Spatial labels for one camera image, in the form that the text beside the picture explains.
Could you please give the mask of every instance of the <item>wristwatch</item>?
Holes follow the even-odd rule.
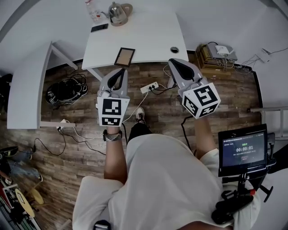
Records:
[[[122,139],[122,131],[119,130],[119,133],[116,134],[108,134],[107,130],[103,131],[103,140],[105,142],[113,142],[113,141],[118,141]]]

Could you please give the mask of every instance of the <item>smartphone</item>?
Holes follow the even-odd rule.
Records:
[[[92,32],[95,32],[95,31],[105,30],[105,29],[107,29],[107,28],[108,28],[108,23],[107,23],[107,24],[100,25],[100,26],[95,26],[95,27],[92,27],[91,33],[92,33]]]

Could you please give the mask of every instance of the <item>white t-shirt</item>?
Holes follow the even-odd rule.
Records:
[[[176,230],[201,221],[219,226],[211,219],[223,190],[218,177],[219,153],[214,149],[200,160],[175,138],[148,134],[132,139],[127,146],[128,179],[85,177],[73,213],[74,230],[92,230],[106,219],[113,230]],[[260,199],[234,215],[235,230],[252,227],[260,211]]]

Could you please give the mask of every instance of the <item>white wall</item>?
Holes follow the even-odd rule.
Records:
[[[251,58],[261,48],[273,52],[288,47],[288,20],[274,8],[267,8],[233,44],[239,63]],[[288,106],[288,50],[271,55],[269,63],[258,61],[256,71],[264,107]],[[270,131],[280,128],[280,113],[268,113]],[[284,130],[288,131],[288,113],[284,114]]]
[[[273,52],[288,47],[288,21],[276,9],[267,8],[258,15],[247,30],[232,44],[239,63],[248,60],[260,48]],[[264,107],[288,106],[288,50],[274,53],[267,64],[258,61],[253,70],[256,71]],[[288,127],[288,113],[284,114]],[[269,131],[277,131],[280,126],[279,113],[269,113],[267,126]],[[275,150],[287,142],[277,142]],[[268,175],[274,190],[267,201],[262,202],[259,217],[252,230],[281,230],[288,221],[288,169]],[[260,191],[262,201],[266,195]]]
[[[0,0],[0,29],[24,0]]]
[[[101,0],[99,8],[108,10],[111,2]],[[231,44],[255,17],[265,10],[258,0],[120,0],[142,10],[177,13],[187,49],[201,42]],[[90,32],[90,20],[84,0],[41,0],[26,13],[0,43],[0,70],[13,72],[17,63],[48,40],[71,59],[84,56]],[[61,64],[52,60],[50,66]]]

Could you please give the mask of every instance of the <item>white sneaker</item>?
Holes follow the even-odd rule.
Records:
[[[136,121],[140,122],[140,123],[144,123],[145,124],[145,112],[144,109],[142,107],[139,107],[136,110]]]

